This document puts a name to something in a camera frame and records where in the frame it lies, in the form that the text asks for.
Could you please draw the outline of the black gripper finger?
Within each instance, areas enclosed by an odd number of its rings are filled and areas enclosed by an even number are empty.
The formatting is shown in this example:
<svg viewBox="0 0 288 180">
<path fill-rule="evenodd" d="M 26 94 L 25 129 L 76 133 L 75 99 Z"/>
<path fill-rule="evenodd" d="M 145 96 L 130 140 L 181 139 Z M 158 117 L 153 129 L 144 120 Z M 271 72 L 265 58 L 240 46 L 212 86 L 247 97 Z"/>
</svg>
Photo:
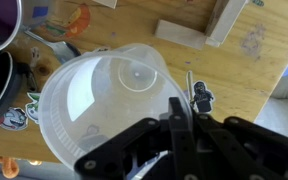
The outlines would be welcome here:
<svg viewBox="0 0 288 180">
<path fill-rule="evenodd" d="M 191 123 L 178 97 L 169 98 L 169 110 L 176 180 L 202 180 Z"/>
</svg>

